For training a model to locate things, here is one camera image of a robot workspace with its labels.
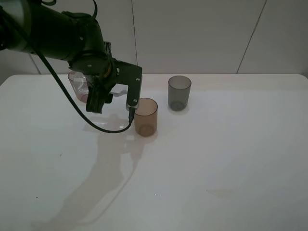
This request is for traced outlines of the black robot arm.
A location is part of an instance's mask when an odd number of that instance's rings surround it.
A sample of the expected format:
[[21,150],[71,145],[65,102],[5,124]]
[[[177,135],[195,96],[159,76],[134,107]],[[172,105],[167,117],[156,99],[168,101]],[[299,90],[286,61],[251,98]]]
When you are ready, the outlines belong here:
[[2,0],[0,48],[43,55],[68,62],[69,68],[87,78],[86,110],[101,113],[112,101],[113,64],[109,43],[104,42],[96,14],[58,12],[54,0]]

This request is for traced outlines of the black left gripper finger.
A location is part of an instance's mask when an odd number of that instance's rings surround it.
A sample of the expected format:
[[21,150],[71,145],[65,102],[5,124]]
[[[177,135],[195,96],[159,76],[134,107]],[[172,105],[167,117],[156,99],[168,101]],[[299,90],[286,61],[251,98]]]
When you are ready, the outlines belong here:
[[113,100],[113,94],[109,93],[108,96],[106,97],[105,103],[110,104]]

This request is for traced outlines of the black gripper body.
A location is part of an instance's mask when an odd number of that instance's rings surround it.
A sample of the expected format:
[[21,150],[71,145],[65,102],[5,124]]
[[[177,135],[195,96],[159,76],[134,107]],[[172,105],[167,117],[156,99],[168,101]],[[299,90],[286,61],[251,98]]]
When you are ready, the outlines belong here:
[[109,95],[115,86],[116,73],[112,56],[91,57],[87,61],[84,75],[87,79],[89,95]]

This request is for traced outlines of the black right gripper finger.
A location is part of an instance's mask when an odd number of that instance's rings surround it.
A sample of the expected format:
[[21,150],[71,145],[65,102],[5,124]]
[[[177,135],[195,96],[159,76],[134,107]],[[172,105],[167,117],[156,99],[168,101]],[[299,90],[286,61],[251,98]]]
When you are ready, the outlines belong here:
[[103,105],[107,99],[107,90],[103,85],[93,85],[89,88],[86,111],[96,114],[102,113]]

